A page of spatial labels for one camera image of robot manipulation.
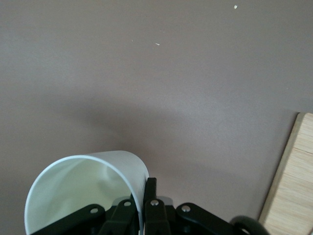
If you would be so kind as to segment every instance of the paper cup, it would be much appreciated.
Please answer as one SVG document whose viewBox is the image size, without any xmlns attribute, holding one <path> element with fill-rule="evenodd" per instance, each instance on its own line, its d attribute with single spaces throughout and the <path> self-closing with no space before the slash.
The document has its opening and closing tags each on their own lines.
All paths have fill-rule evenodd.
<svg viewBox="0 0 313 235">
<path fill-rule="evenodd" d="M 126 151 L 62 158 L 40 173 L 28 193 L 24 212 L 26 234 L 89 204 L 99 204 L 107 211 L 114 200 L 131 194 L 142 234 L 143 194 L 148 177 L 143 161 Z"/>
</svg>

